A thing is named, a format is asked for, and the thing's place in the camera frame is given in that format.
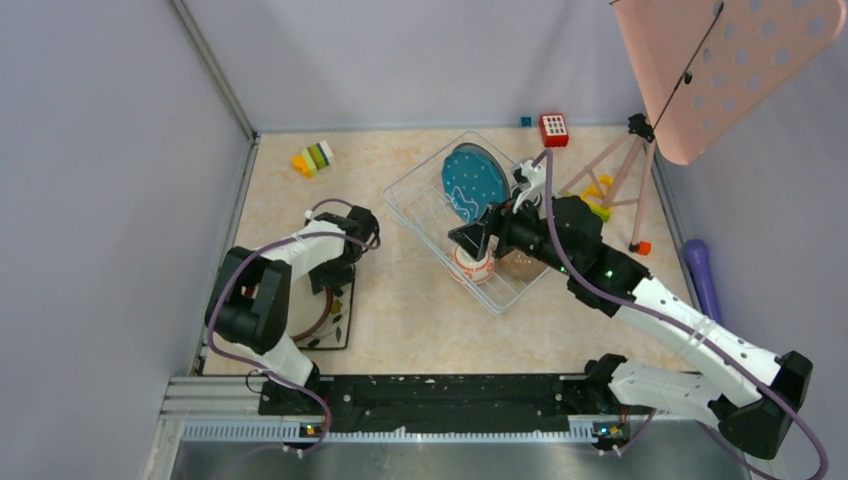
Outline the square leaf patterned plate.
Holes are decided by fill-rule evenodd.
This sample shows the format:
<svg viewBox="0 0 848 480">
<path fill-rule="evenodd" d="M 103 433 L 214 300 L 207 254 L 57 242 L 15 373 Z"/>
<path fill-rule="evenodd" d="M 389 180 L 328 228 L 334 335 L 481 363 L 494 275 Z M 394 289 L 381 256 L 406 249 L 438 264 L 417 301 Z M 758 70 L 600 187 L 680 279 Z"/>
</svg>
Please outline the square leaf patterned plate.
<svg viewBox="0 0 848 480">
<path fill-rule="evenodd" d="M 292 287 L 306 280 L 309 280 L 308 276 L 301 277 L 292 284 Z M 355 281 L 332 293 L 334 300 L 329 308 L 329 315 L 318 325 L 317 330 L 305 338 L 293 339 L 299 349 L 304 351 L 333 351 L 347 348 L 352 323 Z"/>
</svg>

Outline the teal polka dot plate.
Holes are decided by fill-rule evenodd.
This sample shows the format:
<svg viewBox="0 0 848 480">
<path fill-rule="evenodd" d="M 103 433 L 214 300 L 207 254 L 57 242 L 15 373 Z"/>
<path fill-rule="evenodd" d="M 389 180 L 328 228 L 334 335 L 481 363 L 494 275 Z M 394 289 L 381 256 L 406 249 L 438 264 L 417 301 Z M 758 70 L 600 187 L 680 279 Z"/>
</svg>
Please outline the teal polka dot plate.
<svg viewBox="0 0 848 480">
<path fill-rule="evenodd" d="M 447 201 L 464 223 L 480 218 L 490 203 L 508 199 L 490 162 L 473 152 L 452 151 L 442 163 L 440 178 Z"/>
</svg>

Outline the white plate with characters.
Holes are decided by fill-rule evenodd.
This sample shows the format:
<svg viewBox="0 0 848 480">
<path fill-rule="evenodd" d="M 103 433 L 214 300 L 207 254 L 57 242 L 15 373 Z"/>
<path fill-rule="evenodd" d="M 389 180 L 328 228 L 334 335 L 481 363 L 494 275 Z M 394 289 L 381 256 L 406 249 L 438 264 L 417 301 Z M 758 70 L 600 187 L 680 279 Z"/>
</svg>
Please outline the white plate with characters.
<svg viewBox="0 0 848 480">
<path fill-rule="evenodd" d="M 481 146 L 477 143 L 464 142 L 464 143 L 460 143 L 458 146 L 456 146 L 453 149 L 453 151 L 454 152 L 463 151 L 463 152 L 466 152 L 466 153 L 473 152 L 473 153 L 478 154 L 482 158 L 488 160 L 491 164 L 491 168 L 494 171 L 497 172 L 498 178 L 501 181 L 501 183 L 503 184 L 502 190 L 504 192 L 504 195 L 507 198 L 510 197 L 510 194 L 511 194 L 510 187 L 511 187 L 511 185 L 510 185 L 510 182 L 509 182 L 508 175 L 506 174 L 506 171 L 503 169 L 501 163 L 497 160 L 497 158 L 489 150 L 487 150 L 486 148 L 484 148 L 483 146 Z"/>
</svg>

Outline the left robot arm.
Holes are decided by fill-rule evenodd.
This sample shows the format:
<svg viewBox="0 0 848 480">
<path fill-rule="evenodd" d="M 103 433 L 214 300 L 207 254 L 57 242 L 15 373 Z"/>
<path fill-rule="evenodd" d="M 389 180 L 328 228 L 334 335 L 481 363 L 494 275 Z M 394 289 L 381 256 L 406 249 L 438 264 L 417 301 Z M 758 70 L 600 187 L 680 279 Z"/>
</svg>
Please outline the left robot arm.
<svg viewBox="0 0 848 480">
<path fill-rule="evenodd" d="M 287 331 L 292 286 L 306 279 L 314 295 L 342 291 L 354 283 L 356 263 L 379 242 L 377 217 L 352 205 L 344 216 L 313 215 L 301 230 L 263 248 L 231 248 L 205 313 L 208 337 L 240 347 L 237 359 L 284 385 L 282 398 L 292 410 L 314 410 L 320 370 Z"/>
</svg>

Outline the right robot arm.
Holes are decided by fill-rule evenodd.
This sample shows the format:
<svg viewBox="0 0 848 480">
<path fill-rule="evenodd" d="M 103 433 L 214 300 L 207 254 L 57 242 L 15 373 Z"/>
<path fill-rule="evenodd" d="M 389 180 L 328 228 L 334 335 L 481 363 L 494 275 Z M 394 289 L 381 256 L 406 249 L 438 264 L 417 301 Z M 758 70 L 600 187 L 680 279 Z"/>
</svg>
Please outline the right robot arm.
<svg viewBox="0 0 848 480">
<path fill-rule="evenodd" d="M 602 220 L 579 197 L 553 199 L 551 222 L 531 202 L 483 205 L 455 195 L 451 204 L 465 223 L 448 237 L 472 258 L 496 237 L 495 257 L 518 250 L 567 274 L 568 290 L 584 305 L 676 349 L 696 370 L 674 373 L 605 355 L 586 385 L 594 409 L 667 410 L 718 430 L 747 454 L 776 457 L 806 398 L 813 370 L 806 356 L 753 345 L 688 305 L 647 267 L 605 244 Z"/>
</svg>

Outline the red rimmed round plate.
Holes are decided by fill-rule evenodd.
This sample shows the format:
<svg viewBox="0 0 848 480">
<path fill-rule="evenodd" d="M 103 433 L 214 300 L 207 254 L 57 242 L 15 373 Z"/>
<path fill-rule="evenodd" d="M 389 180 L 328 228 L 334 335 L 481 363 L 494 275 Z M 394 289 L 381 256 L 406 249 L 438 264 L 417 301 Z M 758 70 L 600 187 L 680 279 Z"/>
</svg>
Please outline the red rimmed round plate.
<svg viewBox="0 0 848 480">
<path fill-rule="evenodd" d="M 294 285 L 289 302 L 287 334 L 299 340 L 314 333 L 329 315 L 333 300 L 331 290 L 322 289 L 314 293 L 309 280 Z"/>
</svg>

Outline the brown flower glazed bowl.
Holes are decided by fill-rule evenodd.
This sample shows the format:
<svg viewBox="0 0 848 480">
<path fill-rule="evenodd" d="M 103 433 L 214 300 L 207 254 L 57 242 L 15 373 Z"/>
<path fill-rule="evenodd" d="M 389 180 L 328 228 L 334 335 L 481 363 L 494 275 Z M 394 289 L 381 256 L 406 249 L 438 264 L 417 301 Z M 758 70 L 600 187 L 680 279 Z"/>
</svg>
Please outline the brown flower glazed bowl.
<svg viewBox="0 0 848 480">
<path fill-rule="evenodd" d="M 497 260 L 497 268 L 507 277 L 529 284 L 542 275 L 548 266 L 519 250 L 513 250 Z"/>
</svg>

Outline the orange patterned white bowl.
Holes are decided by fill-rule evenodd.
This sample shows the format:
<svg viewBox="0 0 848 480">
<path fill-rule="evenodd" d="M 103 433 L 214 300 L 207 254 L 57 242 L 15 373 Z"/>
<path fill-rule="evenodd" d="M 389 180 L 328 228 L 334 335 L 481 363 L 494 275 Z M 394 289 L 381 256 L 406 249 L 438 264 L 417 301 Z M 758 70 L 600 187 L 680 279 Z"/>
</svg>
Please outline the orange patterned white bowl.
<svg viewBox="0 0 848 480">
<path fill-rule="evenodd" d="M 452 267 L 450 275 L 457 281 L 463 278 L 474 284 L 487 281 L 495 273 L 495 259 L 489 250 L 484 252 L 481 260 L 475 260 L 463 248 L 456 245 L 449 255 Z"/>
</svg>

